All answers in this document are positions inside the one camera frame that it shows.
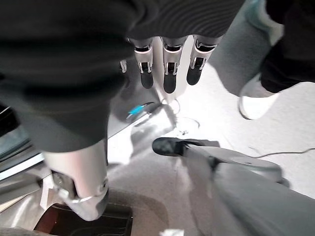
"white sneaker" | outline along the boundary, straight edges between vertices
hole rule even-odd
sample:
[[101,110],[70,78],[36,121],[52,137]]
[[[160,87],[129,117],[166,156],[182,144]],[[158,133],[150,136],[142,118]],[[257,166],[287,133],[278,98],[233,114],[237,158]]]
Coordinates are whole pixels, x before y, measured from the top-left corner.
[[269,92],[261,85],[260,74],[257,74],[241,91],[240,113],[247,119],[258,119],[271,108],[278,96],[279,93]]
[[284,25],[273,21],[266,11],[266,0],[253,0],[245,12],[247,21],[269,35],[269,42],[274,46],[284,34]]

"robotic hand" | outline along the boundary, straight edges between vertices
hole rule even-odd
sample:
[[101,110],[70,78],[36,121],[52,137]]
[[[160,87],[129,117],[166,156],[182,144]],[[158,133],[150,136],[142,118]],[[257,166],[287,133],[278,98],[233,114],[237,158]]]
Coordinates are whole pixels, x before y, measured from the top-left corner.
[[125,59],[153,85],[152,38],[163,41],[172,93],[183,45],[194,35],[187,82],[203,66],[244,0],[17,0],[0,3],[0,101],[42,150],[55,189],[83,219],[104,211],[110,99]]

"white floor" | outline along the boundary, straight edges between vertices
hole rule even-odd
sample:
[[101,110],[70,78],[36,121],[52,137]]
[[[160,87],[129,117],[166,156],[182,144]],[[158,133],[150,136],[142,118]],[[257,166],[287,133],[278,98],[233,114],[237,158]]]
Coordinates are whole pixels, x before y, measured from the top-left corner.
[[[246,22],[242,9],[205,66],[200,82],[188,86],[178,98],[177,116],[200,123],[199,130],[189,133],[190,137],[219,141],[223,148],[250,156],[315,148],[314,84],[300,84],[283,92],[259,120],[246,120],[238,112],[239,91],[258,72],[269,48],[266,36]],[[183,232],[186,236],[210,235],[205,187],[191,184],[187,168],[177,157],[148,151],[129,162],[134,147],[130,135],[125,137],[110,139],[108,144],[108,156],[114,162],[120,157],[124,163],[109,170],[110,202],[132,206],[132,235],[159,235],[165,229],[179,229],[179,236]],[[282,166],[291,188],[315,198],[315,151],[264,159]]]
[[[246,120],[239,114],[240,89],[258,72],[259,63],[269,49],[266,35],[247,23],[240,12],[213,52],[200,82],[189,86],[178,98],[181,115],[199,121],[201,132],[220,141],[223,148],[250,156],[315,148],[313,83],[284,91],[259,120]],[[315,150],[270,155],[264,159],[282,166],[292,189],[315,198]]]

